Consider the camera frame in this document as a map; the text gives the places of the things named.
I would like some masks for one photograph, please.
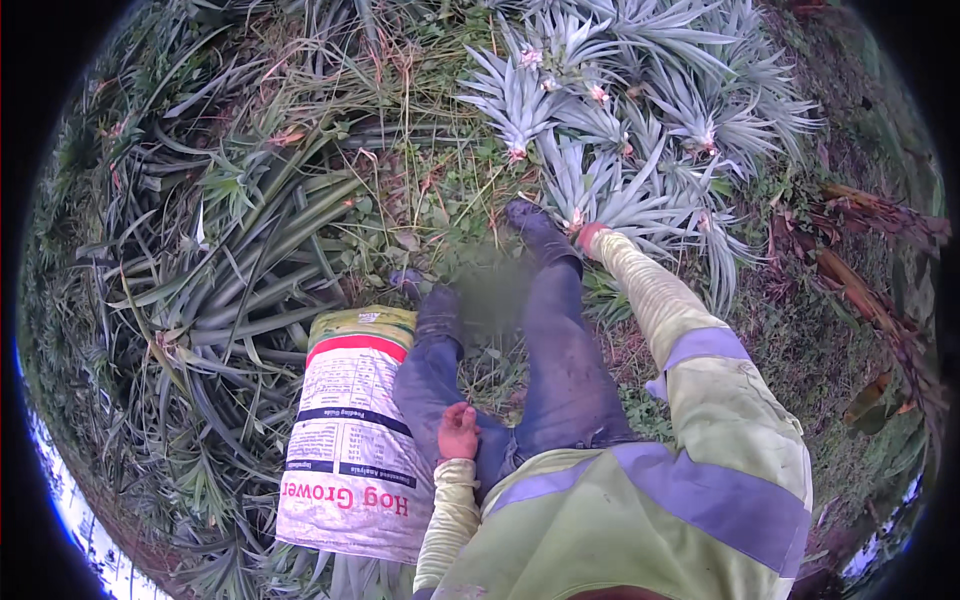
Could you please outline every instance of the muddy jeans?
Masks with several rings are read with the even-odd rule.
[[[603,448],[636,440],[603,355],[581,318],[582,287],[571,258],[540,270],[523,315],[530,385],[523,419],[507,427],[477,413],[480,445],[476,499],[524,461],[558,448]],[[394,402],[431,466],[440,459],[437,430],[447,406],[464,401],[457,389],[458,344],[445,335],[414,341],[400,365]]]

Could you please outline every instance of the hand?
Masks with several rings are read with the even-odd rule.
[[[593,243],[593,236],[601,229],[609,229],[609,227],[597,221],[587,223],[580,229],[580,235],[577,236],[577,246],[579,246],[589,258],[593,258],[593,255],[590,253],[590,244]]]
[[[473,459],[477,455],[477,412],[466,402],[457,402],[444,411],[437,432],[441,461],[451,458]]]

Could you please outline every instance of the rubber boot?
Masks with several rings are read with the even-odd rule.
[[[457,343],[457,360],[464,357],[463,324],[460,320],[460,296],[440,283],[435,283],[426,296],[420,294],[418,283],[423,275],[416,269],[390,273],[390,282],[404,295],[419,305],[414,343],[435,336],[447,336]]]
[[[541,207],[522,198],[515,198],[507,203],[504,214],[507,216],[507,223],[519,231],[523,242],[534,253],[541,267],[566,259],[580,277],[583,277],[584,265],[580,262],[580,255]]]

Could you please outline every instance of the yellow green sleeve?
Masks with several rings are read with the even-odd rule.
[[[728,328],[676,276],[629,238],[605,229],[590,253],[616,277],[661,370],[674,343],[700,327]],[[666,374],[677,449],[690,459],[776,483],[804,501],[813,493],[800,422],[777,402],[750,360],[689,358]]]
[[[437,492],[433,516],[417,558],[414,591],[435,588],[461,548],[476,534],[480,510],[473,498],[475,469],[470,459],[457,458],[441,463],[434,470]]]
[[[661,370],[677,338],[698,327],[726,327],[711,315],[686,284],[644,254],[622,233],[601,229],[590,242],[590,253],[623,287],[640,331]]]

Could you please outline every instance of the light green shirt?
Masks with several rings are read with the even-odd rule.
[[[626,237],[601,231],[591,254],[627,292],[658,367],[686,332],[726,327]],[[668,370],[666,383],[677,452],[685,451],[694,464],[769,482],[809,513],[813,493],[803,431],[751,361],[689,358]],[[660,491],[639,488],[618,459],[621,449],[544,452],[499,482],[482,510],[473,501],[473,461],[437,467],[435,511],[414,590],[437,588],[433,598],[444,600],[563,599],[620,585],[677,600],[787,596],[792,579],[668,512],[651,497]],[[521,482],[572,468],[580,470],[562,490],[497,504]],[[689,495],[685,501],[694,506],[712,501],[708,492],[702,500]]]

